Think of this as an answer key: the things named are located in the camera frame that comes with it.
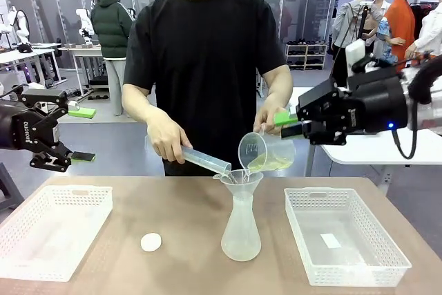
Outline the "mannequin in white shirt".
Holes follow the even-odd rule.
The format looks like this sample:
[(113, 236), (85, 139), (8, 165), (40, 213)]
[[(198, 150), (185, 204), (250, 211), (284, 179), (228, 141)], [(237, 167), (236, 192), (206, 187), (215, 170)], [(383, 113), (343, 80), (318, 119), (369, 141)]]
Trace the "mannequin in white shirt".
[(434, 56), (442, 54), (442, 2), (423, 18), (419, 38), (414, 45), (416, 53), (430, 51)]

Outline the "translucent plastic conical flask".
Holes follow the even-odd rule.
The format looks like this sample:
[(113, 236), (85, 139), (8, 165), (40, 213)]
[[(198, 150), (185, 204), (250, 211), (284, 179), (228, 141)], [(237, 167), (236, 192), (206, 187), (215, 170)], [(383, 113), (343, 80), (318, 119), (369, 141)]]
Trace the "translucent plastic conical flask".
[(253, 214), (253, 196), (234, 196), (233, 207), (221, 239), (221, 248), (231, 260), (253, 260), (261, 250), (261, 240)]

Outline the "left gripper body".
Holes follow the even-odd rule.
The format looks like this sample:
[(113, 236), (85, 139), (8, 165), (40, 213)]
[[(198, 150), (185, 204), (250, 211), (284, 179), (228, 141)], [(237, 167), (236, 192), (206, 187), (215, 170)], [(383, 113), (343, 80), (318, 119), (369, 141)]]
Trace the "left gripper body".
[(21, 96), (0, 100), (0, 149), (60, 151), (60, 96)]

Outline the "person in green jacket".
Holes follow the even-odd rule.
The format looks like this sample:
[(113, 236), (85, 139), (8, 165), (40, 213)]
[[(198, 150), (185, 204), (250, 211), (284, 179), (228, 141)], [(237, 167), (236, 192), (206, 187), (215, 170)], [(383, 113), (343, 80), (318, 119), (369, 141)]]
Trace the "person in green jacket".
[(113, 113), (120, 116), (124, 113), (122, 87), (133, 17), (120, 0), (95, 0), (90, 20), (106, 65)]

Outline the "white round flask cap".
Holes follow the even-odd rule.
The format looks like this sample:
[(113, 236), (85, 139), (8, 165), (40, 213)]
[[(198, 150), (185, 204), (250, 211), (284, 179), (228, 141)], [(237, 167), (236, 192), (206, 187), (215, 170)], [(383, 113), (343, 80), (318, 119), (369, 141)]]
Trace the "white round flask cap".
[(162, 245), (162, 237), (157, 233), (149, 233), (142, 236), (140, 246), (145, 252), (152, 252), (159, 249)]

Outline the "person's right hand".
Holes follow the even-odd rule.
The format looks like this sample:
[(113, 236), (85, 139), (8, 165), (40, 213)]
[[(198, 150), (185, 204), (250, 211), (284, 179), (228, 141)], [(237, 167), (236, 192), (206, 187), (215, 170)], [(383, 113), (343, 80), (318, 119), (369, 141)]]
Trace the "person's right hand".
[(152, 114), (146, 124), (155, 152), (163, 160), (184, 164), (182, 147), (193, 148), (184, 129), (162, 111)]

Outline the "person in black T-shirt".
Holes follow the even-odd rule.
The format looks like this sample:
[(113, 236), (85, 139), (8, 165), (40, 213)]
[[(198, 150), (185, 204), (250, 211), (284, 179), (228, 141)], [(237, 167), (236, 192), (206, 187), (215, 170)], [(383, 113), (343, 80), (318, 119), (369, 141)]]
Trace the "person in black T-shirt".
[[(149, 90), (192, 149), (239, 167), (238, 145), (268, 95), (263, 75), (282, 65), (265, 0), (154, 0), (132, 25), (124, 84)], [(209, 174), (186, 160), (162, 161), (167, 176)]]

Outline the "clear plastic funnel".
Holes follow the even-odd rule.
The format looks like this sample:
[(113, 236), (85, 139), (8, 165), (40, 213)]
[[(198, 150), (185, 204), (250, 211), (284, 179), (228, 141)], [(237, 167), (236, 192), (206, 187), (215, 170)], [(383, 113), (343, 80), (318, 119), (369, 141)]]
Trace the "clear plastic funnel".
[(213, 179), (219, 180), (225, 185), (232, 196), (240, 199), (251, 197), (263, 178), (264, 176), (261, 172), (250, 173), (244, 169), (213, 176)]

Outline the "white perforated basket with label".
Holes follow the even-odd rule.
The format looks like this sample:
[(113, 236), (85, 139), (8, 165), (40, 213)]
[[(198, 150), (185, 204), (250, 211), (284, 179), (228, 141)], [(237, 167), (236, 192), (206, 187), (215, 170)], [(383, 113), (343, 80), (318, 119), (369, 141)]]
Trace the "white perforated basket with label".
[[(312, 286), (396, 287), (412, 264), (354, 189), (286, 188), (285, 211)], [(329, 249), (321, 234), (334, 234)]]

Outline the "white lab desk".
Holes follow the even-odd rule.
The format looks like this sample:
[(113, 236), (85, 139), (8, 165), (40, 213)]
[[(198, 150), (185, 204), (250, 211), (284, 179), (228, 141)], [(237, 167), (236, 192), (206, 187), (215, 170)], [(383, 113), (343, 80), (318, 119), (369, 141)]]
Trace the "white lab desk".
[(39, 83), (45, 86), (46, 76), (54, 81), (55, 86), (64, 82), (59, 74), (54, 48), (35, 48), (30, 53), (21, 53), (18, 50), (0, 53), (0, 71), (19, 70), (20, 66), (25, 67), (24, 71), (32, 82), (39, 78)]
[(76, 45), (72, 48), (61, 47), (60, 50), (67, 52), (72, 59), (81, 93), (83, 93), (83, 88), (99, 87), (95, 79), (106, 74), (106, 71), (102, 70), (101, 46)]

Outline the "clear measuring beaker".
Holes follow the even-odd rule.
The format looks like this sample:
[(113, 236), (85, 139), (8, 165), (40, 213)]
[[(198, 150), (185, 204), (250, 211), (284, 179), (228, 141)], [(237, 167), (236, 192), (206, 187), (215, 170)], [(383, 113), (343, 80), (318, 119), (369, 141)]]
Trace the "clear measuring beaker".
[(294, 143), (265, 133), (264, 124), (257, 133), (247, 133), (238, 146), (240, 164), (249, 173), (287, 169), (295, 157)]

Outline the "wooden shoe rack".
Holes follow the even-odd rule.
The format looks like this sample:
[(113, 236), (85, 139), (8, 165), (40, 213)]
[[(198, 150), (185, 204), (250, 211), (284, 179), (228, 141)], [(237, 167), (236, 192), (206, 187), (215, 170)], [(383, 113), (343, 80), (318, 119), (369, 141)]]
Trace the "wooden shoe rack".
[(313, 41), (289, 41), (285, 44), (285, 57), (290, 69), (323, 69), (327, 56), (327, 44)]

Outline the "person's right forearm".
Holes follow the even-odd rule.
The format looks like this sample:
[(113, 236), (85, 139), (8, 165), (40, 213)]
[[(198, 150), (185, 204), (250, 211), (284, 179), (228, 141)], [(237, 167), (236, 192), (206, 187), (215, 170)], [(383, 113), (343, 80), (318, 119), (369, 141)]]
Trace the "person's right forearm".
[(145, 123), (148, 126), (154, 123), (161, 124), (169, 117), (163, 110), (149, 102), (147, 98), (149, 93), (149, 90), (132, 84), (124, 84), (122, 88), (123, 107), (138, 122)]

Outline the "clear graduated cylinder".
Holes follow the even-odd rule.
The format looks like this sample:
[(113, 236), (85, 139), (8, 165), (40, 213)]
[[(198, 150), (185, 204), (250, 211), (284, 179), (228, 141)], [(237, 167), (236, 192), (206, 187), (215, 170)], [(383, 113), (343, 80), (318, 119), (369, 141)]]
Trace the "clear graduated cylinder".
[(227, 175), (231, 172), (231, 164), (229, 162), (225, 162), (224, 160), (220, 160), (200, 151), (183, 146), (182, 155), (187, 162), (196, 164), (216, 174)]

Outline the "white paper label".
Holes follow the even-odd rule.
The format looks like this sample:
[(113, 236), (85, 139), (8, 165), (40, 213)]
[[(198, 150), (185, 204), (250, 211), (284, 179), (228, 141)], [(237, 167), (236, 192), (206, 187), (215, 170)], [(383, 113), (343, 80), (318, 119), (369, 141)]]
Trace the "white paper label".
[(341, 248), (341, 245), (334, 234), (321, 234), (320, 236), (329, 249)]

